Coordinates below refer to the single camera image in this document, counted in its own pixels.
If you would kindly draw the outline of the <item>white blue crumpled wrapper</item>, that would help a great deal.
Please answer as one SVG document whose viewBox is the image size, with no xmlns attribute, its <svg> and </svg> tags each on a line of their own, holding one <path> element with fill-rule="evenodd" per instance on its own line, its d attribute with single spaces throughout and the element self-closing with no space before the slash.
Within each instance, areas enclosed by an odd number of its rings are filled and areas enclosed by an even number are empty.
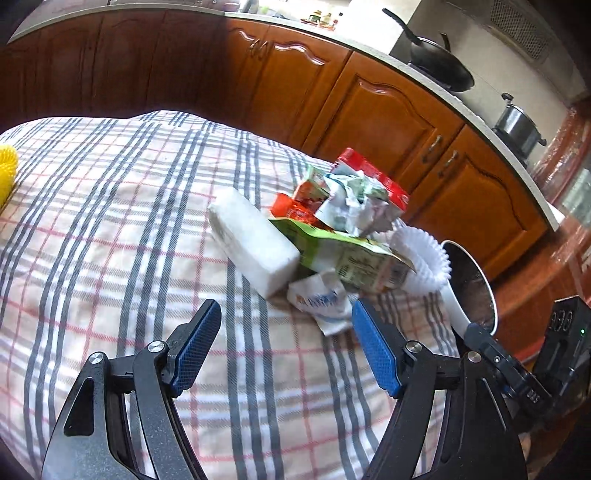
<svg viewBox="0 0 591 480">
<path fill-rule="evenodd" d="M 353 304 L 359 289 L 342 282 L 335 270 L 325 270 L 287 286 L 287 300 L 307 313 L 325 337 L 339 335 L 353 328 Z"/>
</svg>

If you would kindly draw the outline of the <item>round metal trash bin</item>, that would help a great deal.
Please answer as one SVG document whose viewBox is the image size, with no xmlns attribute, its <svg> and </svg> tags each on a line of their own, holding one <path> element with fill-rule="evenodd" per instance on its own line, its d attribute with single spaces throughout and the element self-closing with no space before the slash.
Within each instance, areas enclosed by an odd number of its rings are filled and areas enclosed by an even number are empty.
<svg viewBox="0 0 591 480">
<path fill-rule="evenodd" d="M 470 323 L 480 325 L 494 335 L 499 314 L 491 285 L 478 262 L 460 244 L 444 240 L 451 274 L 441 295 L 455 332 L 464 337 Z"/>
</svg>

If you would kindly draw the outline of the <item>white tissue pack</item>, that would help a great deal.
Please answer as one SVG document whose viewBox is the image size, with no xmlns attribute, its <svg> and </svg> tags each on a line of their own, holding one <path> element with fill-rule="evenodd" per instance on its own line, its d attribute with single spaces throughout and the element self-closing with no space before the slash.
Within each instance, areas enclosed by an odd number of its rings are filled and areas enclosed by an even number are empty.
<svg viewBox="0 0 591 480">
<path fill-rule="evenodd" d="M 215 197 L 208 220 L 219 247 L 264 299 L 293 279 L 300 251 L 235 188 L 225 188 Z"/>
</svg>

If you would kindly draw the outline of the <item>green drink carton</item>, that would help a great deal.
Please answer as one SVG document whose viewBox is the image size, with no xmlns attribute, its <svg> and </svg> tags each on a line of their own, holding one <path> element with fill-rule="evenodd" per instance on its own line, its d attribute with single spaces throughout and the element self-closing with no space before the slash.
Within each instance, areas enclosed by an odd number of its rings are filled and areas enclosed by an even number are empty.
<svg viewBox="0 0 591 480">
<path fill-rule="evenodd" d="M 321 229 L 290 218 L 271 223 L 297 247 L 301 265 L 315 273 L 334 270 L 339 279 L 370 293 L 397 289 L 415 265 L 404 255 L 369 239 Z"/>
</svg>

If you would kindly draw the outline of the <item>yellow round scrubber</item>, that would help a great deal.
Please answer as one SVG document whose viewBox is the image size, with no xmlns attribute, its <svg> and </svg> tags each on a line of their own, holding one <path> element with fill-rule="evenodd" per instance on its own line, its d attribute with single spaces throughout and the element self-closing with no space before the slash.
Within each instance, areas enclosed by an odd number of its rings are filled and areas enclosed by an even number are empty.
<svg viewBox="0 0 591 480">
<path fill-rule="evenodd" d="M 14 185 L 18 153 L 11 145 L 0 146 L 0 207 L 7 201 Z"/>
</svg>

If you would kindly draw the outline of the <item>white paper cupcake liner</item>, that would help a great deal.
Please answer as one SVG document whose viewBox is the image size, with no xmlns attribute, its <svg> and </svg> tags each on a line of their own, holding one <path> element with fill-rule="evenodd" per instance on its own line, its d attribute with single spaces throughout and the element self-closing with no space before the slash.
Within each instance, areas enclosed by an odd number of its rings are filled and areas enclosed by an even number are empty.
<svg viewBox="0 0 591 480">
<path fill-rule="evenodd" d="M 389 245 L 413 264 L 402 284 L 402 289 L 411 296 L 437 293 L 450 280 L 449 255 L 428 232 L 408 225 L 398 226 L 390 236 Z"/>
</svg>

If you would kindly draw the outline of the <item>crumpled printed paper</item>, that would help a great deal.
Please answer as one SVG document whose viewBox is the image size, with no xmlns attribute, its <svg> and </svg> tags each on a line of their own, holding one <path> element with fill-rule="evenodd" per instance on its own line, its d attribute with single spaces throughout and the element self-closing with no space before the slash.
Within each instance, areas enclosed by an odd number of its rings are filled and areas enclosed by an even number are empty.
<svg viewBox="0 0 591 480">
<path fill-rule="evenodd" d="M 315 211 L 332 230 L 365 238 L 393 229 L 404 213 L 390 202 L 379 182 L 366 179 L 362 172 L 324 176 L 328 198 Z"/>
</svg>

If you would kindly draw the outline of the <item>wooden kitchen cabinets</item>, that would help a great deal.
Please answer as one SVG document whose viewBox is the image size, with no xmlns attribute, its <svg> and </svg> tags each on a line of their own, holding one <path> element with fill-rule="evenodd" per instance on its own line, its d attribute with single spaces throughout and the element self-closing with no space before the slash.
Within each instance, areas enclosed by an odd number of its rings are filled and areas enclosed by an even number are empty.
<svg viewBox="0 0 591 480">
<path fill-rule="evenodd" d="M 1 49 L 1 125 L 46 116 L 197 114 L 335 160 L 348 147 L 409 194 L 405 220 L 490 277 L 552 231 L 515 169 L 455 110 L 372 58 L 243 20 L 85 15 Z"/>
</svg>

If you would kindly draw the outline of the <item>plaid checked tablecloth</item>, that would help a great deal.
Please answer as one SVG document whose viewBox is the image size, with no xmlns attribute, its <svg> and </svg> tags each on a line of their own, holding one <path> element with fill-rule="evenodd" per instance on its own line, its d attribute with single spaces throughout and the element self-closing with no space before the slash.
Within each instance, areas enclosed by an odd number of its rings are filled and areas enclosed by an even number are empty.
<svg viewBox="0 0 591 480">
<path fill-rule="evenodd" d="M 207 217 L 229 189 L 270 207 L 314 159 L 174 111 L 39 119 L 1 141 L 19 157 L 1 212 L 1 438 L 26 473 L 92 352 L 133 354 L 214 299 L 221 330 L 176 402 L 207 476 L 363 476 L 394 401 L 355 335 L 257 295 Z"/>
</svg>

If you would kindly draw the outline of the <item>black wok pan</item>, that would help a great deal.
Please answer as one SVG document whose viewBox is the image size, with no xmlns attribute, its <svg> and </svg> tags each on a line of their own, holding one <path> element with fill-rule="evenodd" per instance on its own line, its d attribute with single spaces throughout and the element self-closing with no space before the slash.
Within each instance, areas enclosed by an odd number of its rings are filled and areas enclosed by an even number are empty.
<svg viewBox="0 0 591 480">
<path fill-rule="evenodd" d="M 383 8 L 382 11 L 401 26 L 410 41 L 410 64 L 414 68 L 450 92 L 462 93 L 475 86 L 472 73 L 451 52 L 451 44 L 445 33 L 440 33 L 444 41 L 444 45 L 440 45 L 428 38 L 417 36 L 398 15 L 388 8 Z"/>
</svg>

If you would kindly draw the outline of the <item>steel cooking pot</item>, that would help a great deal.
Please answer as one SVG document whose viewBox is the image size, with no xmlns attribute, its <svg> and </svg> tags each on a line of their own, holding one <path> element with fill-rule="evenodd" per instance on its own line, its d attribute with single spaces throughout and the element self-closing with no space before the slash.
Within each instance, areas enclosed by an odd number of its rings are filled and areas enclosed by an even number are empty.
<svg viewBox="0 0 591 480">
<path fill-rule="evenodd" d="M 496 121 L 493 131 L 523 164 L 536 145 L 546 147 L 547 140 L 542 137 L 535 122 L 519 106 L 513 103 L 514 97 L 501 94 L 505 109 Z"/>
</svg>

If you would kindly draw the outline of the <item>red white milk carton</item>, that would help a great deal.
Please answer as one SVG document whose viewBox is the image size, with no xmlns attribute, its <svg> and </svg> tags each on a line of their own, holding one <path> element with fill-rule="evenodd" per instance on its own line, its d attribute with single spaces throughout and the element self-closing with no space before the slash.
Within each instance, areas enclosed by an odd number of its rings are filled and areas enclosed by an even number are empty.
<svg viewBox="0 0 591 480">
<path fill-rule="evenodd" d="M 394 182 L 386 173 L 374 166 L 366 157 L 364 157 L 353 148 L 348 147 L 332 167 L 332 173 L 335 174 L 353 174 L 362 172 L 366 179 L 372 179 L 379 182 L 388 193 L 391 203 L 396 205 L 403 213 L 406 212 L 410 197 L 408 193 L 397 183 Z"/>
</svg>

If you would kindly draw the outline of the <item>orange snack wrapper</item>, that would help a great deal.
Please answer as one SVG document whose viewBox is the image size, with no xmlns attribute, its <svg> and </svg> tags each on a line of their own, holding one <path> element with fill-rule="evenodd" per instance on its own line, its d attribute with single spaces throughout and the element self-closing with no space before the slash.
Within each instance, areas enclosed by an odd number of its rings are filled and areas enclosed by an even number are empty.
<svg viewBox="0 0 591 480">
<path fill-rule="evenodd" d="M 315 214 L 310 209 L 284 193 L 276 195 L 276 200 L 270 208 L 270 214 L 274 218 L 290 218 L 317 228 L 329 229 L 329 226 L 315 217 Z"/>
</svg>

